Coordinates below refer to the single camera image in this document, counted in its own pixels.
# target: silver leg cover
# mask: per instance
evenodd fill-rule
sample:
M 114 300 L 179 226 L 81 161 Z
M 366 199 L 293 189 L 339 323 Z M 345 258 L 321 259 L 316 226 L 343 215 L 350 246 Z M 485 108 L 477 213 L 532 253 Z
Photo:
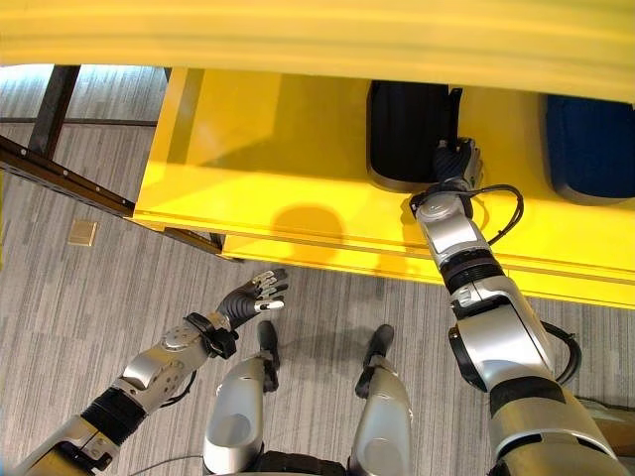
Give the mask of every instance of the silver leg cover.
M 355 476 L 403 476 L 411 471 L 412 410 L 404 384 L 390 363 L 374 356 L 375 373 L 361 417 L 349 471 Z
M 203 444 L 205 467 L 215 474 L 239 473 L 262 446 L 263 355 L 240 362 L 217 390 Z

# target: black cable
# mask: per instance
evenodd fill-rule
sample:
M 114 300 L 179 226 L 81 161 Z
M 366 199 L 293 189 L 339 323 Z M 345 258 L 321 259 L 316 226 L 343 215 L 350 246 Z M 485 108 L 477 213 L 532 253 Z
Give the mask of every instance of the black cable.
M 563 372 L 556 379 L 556 381 L 560 385 L 564 385 L 571 378 L 573 378 L 573 376 L 579 370 L 579 367 L 582 364 L 582 351 L 575 341 L 575 334 L 569 334 L 556 325 L 544 322 L 543 320 L 541 320 L 541 322 L 543 323 L 543 327 L 545 327 L 545 330 L 547 332 L 555 337 L 558 337 L 569 348 L 569 362 L 567 363 L 567 366 L 565 367 Z
M 487 244 L 490 246 L 500 240 L 503 236 L 505 236 L 509 231 L 518 224 L 520 219 L 523 217 L 523 213 L 525 212 L 525 200 L 523 199 L 523 194 L 520 192 L 518 188 L 514 185 L 508 185 L 506 183 L 501 183 L 498 185 L 490 185 L 484 186 L 483 188 L 478 188 L 476 190 L 439 190 L 434 191 L 430 194 L 436 195 L 438 193 L 452 193 L 455 195 L 467 196 L 469 198 L 474 198 L 477 195 L 482 193 L 488 193 L 491 191 L 510 191 L 514 195 L 516 195 L 516 209 L 512 214 L 512 217 L 509 219 L 507 224 L 503 227 L 502 230 L 499 230 L 496 236 L 487 241 Z
M 192 458 L 202 458 L 202 455 L 188 454 L 186 456 L 176 456 L 174 458 L 166 459 L 164 461 L 159 461 L 158 463 L 155 463 L 152 466 L 148 466 L 147 468 L 140 469 L 139 471 L 135 471 L 134 473 L 130 473 L 129 476 L 137 476 L 139 474 L 145 473 L 146 471 L 150 471 L 151 469 L 154 469 L 157 466 L 161 466 L 162 464 L 172 463 L 173 461 L 181 461 L 182 459 L 192 459 Z
M 169 407 L 171 405 L 174 405 L 174 404 L 177 404 L 178 402 L 180 402 L 184 398 L 184 396 L 187 395 L 190 392 L 191 384 L 194 383 L 194 379 L 195 378 L 196 378 L 196 370 L 194 370 L 191 373 L 190 381 L 186 385 L 185 389 L 180 394 L 178 394 L 176 397 L 170 397 L 169 399 L 167 399 L 159 408 L 160 409 L 164 409 L 165 407 Z

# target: robotic hand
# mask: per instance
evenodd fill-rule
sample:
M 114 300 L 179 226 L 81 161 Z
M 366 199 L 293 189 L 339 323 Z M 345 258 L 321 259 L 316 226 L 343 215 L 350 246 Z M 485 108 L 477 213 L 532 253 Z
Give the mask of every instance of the robotic hand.
M 154 347 L 135 357 L 110 388 L 79 416 L 73 416 L 12 474 L 15 476 L 92 475 L 104 470 L 121 444 L 156 409 L 173 405 L 190 390 L 196 369 L 209 357 L 236 352 L 236 329 L 260 312 L 284 306 L 288 286 L 282 269 L 267 271 L 229 293 L 204 317 L 191 313 Z M 186 389 L 173 397 L 190 376 Z

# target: gray carpet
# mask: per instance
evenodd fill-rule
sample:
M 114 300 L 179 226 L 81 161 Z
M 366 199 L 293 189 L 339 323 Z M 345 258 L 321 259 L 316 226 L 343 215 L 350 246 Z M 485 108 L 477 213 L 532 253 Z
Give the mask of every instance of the gray carpet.
M 165 89 L 161 69 L 112 72 L 107 79 L 97 69 L 92 74 L 86 81 L 93 90 L 73 98 L 74 117 L 90 110 L 86 117 L 156 118 Z M 42 91 L 43 82 L 6 76 L 0 69 L 0 111 L 10 103 L 11 115 L 35 114 L 37 101 L 29 94 Z M 115 105 L 124 94 L 124 104 Z M 18 96 L 25 98 L 22 106 Z M 100 105 L 87 105 L 90 98 L 99 98 Z M 0 126 L 0 133 L 23 142 L 29 131 L 29 125 Z M 135 199 L 152 132 L 66 126 L 56 161 Z M 190 311 L 215 308 L 228 291 L 270 266 L 219 260 L 17 178 L 4 177 L 2 206 L 0 448 L 8 463 L 81 412 L 165 329 Z M 92 248 L 66 244 L 74 217 L 99 222 Z M 283 367 L 280 390 L 265 398 L 267 446 L 345 461 L 363 408 L 353 386 L 365 342 L 373 328 L 389 322 L 397 330 L 390 357 L 413 402 L 415 474 L 484 474 L 491 465 L 487 402 L 456 370 L 446 343 L 453 317 L 445 290 L 326 271 L 289 272 L 288 307 L 271 314 Z M 635 312 L 531 302 L 541 318 L 579 335 L 584 362 L 571 389 L 635 407 Z M 245 326 L 233 362 L 256 350 L 255 328 L 255 322 Z M 564 352 L 558 349 L 562 366 Z M 145 421 L 107 474 L 124 476 L 171 456 L 200 453 L 214 389 L 231 364 L 210 361 L 191 394 Z M 199 468 L 189 460 L 148 474 L 198 475 Z

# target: black robotic glove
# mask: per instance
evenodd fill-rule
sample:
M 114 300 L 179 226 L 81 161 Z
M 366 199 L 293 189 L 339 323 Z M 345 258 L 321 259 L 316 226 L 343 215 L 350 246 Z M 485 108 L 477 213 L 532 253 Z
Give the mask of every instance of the black robotic glove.
M 229 293 L 216 312 L 227 318 L 231 330 L 236 330 L 260 312 L 285 306 L 279 295 L 289 285 L 280 284 L 287 277 L 282 268 L 266 271 Z

